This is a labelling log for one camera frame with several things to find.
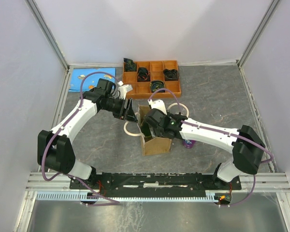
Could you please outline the green bottle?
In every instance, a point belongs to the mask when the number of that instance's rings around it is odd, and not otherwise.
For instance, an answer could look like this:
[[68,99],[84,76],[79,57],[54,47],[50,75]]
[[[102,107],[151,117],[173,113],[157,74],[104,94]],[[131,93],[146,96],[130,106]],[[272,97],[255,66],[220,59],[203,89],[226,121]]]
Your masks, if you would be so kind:
[[152,134],[147,124],[141,126],[141,132],[146,139],[149,139],[149,140],[152,139]]

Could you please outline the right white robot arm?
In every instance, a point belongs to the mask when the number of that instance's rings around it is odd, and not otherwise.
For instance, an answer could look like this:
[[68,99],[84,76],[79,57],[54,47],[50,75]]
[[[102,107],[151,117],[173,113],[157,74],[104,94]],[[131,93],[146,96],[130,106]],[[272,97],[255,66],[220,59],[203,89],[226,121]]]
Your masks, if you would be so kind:
[[265,144],[250,126],[221,128],[159,109],[151,109],[144,122],[157,137],[202,142],[229,152],[231,158],[219,164],[212,176],[212,183],[218,189],[225,188],[240,174],[258,173]]

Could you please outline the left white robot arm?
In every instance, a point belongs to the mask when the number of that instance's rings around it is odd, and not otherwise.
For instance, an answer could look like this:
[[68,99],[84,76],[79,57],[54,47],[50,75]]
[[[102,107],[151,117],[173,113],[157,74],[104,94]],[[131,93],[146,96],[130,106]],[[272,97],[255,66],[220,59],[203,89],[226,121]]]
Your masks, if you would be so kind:
[[81,98],[62,122],[50,131],[42,130],[38,134],[37,161],[46,181],[53,179],[45,175],[45,168],[48,168],[56,171],[56,176],[65,174],[79,178],[86,188],[96,186],[96,169],[76,159],[72,144],[83,126],[100,110],[111,112],[120,120],[138,122],[131,98],[115,99],[104,95]]

